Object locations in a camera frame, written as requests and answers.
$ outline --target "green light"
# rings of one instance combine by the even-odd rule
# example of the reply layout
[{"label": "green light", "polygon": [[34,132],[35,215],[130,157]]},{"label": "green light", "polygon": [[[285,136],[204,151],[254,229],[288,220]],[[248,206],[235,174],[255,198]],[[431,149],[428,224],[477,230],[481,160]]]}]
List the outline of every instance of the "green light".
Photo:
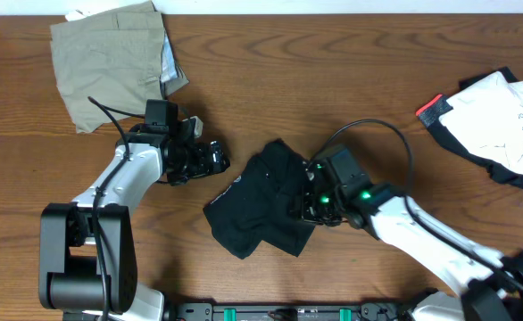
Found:
[{"label": "green light", "polygon": [[367,191],[364,191],[364,192],[361,193],[361,199],[362,200],[368,200],[370,197],[371,197],[370,193],[367,192]]}]

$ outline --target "black cloth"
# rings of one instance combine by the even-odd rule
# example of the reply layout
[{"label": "black cloth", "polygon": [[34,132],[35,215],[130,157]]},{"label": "black cloth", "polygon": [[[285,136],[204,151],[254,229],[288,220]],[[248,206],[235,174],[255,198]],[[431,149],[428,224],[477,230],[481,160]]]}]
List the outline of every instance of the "black cloth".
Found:
[{"label": "black cloth", "polygon": [[254,155],[242,175],[203,209],[214,238],[245,259],[261,240],[299,256],[314,226],[289,214],[289,205],[308,183],[304,159],[282,141]]},{"label": "black cloth", "polygon": [[[510,69],[507,67],[500,68],[499,71],[503,74],[505,79],[509,82],[519,81]],[[460,81],[460,90],[463,90],[479,80],[487,77],[490,73],[475,76]],[[523,188],[523,175],[516,174],[506,169],[502,164],[493,160],[477,157],[468,152],[468,150],[450,133],[448,128],[440,123],[438,117],[452,109],[452,106],[446,102],[445,95],[439,95],[434,101],[430,102],[428,106],[425,106],[419,110],[419,119],[426,126],[428,132],[434,137],[434,139],[440,144],[445,150],[453,152],[464,159],[471,161],[478,166],[481,166],[487,170],[490,174],[490,178],[493,181],[500,184],[509,184],[519,188]]]}]

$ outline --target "tabletop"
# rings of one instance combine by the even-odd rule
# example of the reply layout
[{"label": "tabletop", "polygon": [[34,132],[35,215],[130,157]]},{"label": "tabletop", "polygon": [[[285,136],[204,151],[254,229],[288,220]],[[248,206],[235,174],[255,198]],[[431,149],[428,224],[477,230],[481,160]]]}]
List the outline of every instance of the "tabletop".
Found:
[{"label": "tabletop", "polygon": [[[414,112],[458,80],[509,66],[523,79],[523,15],[165,16],[190,84],[171,97],[220,139],[231,167],[184,186],[152,186],[132,218],[139,281],[173,300],[358,302],[450,290],[414,259],[349,226],[317,227],[298,257],[262,242],[247,259],[212,237],[203,206],[247,160],[282,138],[310,157],[337,128],[378,118],[415,154],[412,196],[476,242],[523,248],[523,190],[441,148]],[[78,135],[55,86],[49,26],[63,17],[0,17],[0,320],[55,320],[37,298],[39,217],[69,202],[111,161],[112,124]],[[135,119],[120,124],[129,128]],[[390,131],[347,131],[376,181],[402,184]]]}]

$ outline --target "white wall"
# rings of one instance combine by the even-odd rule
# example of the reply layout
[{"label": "white wall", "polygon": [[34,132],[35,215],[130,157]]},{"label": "white wall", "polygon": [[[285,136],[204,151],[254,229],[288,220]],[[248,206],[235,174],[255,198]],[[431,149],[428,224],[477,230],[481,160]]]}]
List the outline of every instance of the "white wall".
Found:
[{"label": "white wall", "polygon": [[[100,12],[141,0],[0,0],[0,15]],[[523,13],[523,0],[154,0],[169,14]]]}]

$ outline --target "black fabric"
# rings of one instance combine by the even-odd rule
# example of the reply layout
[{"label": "black fabric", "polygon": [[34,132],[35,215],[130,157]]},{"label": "black fabric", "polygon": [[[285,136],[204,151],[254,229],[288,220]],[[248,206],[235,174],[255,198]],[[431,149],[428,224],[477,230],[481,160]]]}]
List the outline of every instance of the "black fabric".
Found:
[{"label": "black fabric", "polygon": [[[517,82],[519,81],[513,73],[511,73],[510,69],[507,67],[500,68],[499,71],[503,74],[505,79],[509,82]],[[479,80],[487,77],[490,75],[490,73],[486,73],[483,75],[475,76],[474,78],[469,78],[460,81],[460,90],[463,90],[474,83],[478,82]],[[508,169],[506,169],[502,164],[495,162],[493,160],[484,159],[481,157],[477,157],[471,153],[468,152],[468,150],[450,133],[448,128],[446,128],[442,123],[440,123],[439,120],[434,119],[434,113],[435,111],[431,111],[432,107],[440,106],[436,111],[445,111],[445,110],[451,110],[452,106],[450,106],[447,102],[445,95],[442,95],[438,101],[436,101],[432,106],[425,109],[420,115],[419,118],[422,120],[422,122],[427,127],[428,132],[434,137],[434,139],[440,144],[445,150],[453,152],[464,159],[471,161],[478,166],[481,166],[483,168],[486,168],[487,172],[490,174],[490,178],[493,179],[493,181],[499,183],[499,184],[509,184],[513,185],[519,188],[523,188],[523,175],[516,174]],[[426,117],[423,116],[424,113],[430,113]],[[434,119],[434,121],[425,122],[424,119]]]},{"label": "black fabric", "polygon": [[314,228],[288,212],[307,183],[303,162],[282,141],[267,144],[226,192],[204,207],[214,238],[240,259],[261,240],[299,256]]}]

